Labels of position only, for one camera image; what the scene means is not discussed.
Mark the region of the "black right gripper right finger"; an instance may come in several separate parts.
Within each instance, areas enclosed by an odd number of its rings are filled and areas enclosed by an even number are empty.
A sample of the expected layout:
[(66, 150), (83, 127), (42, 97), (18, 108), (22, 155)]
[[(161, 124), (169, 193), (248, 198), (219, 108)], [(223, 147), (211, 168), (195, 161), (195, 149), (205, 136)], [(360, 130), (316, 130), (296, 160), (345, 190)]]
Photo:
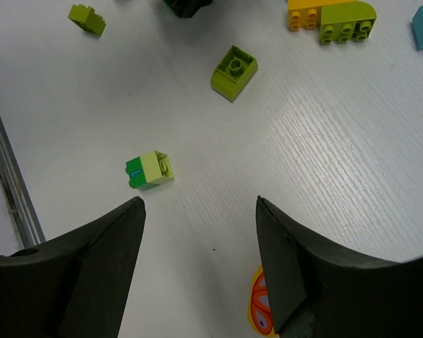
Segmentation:
[(280, 337), (423, 337), (423, 257), (349, 249), (258, 198), (259, 252)]

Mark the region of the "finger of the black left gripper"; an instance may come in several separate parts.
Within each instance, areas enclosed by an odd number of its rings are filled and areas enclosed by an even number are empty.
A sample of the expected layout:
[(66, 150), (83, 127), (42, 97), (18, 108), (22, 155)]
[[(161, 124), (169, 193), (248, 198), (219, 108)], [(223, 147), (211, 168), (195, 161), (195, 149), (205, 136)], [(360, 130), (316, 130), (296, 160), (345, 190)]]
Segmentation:
[(202, 7), (209, 6), (212, 0), (164, 0), (164, 3), (178, 18), (191, 18)]

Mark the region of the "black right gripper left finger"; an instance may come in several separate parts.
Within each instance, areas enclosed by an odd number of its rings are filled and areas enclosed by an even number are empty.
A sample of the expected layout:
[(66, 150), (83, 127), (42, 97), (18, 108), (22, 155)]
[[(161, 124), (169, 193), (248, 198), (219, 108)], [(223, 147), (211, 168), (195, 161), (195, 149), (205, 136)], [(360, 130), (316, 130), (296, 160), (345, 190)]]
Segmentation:
[(0, 256), (0, 337), (117, 337), (145, 226), (135, 197), (99, 219)]

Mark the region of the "lime rounded lego brick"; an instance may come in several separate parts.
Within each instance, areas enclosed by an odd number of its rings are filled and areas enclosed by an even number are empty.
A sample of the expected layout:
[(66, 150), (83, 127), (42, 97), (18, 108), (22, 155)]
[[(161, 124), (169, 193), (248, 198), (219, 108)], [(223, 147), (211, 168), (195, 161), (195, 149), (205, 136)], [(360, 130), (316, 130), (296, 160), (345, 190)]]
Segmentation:
[(325, 5), (321, 8), (319, 43), (363, 42), (371, 34), (376, 19), (374, 7), (363, 1)]

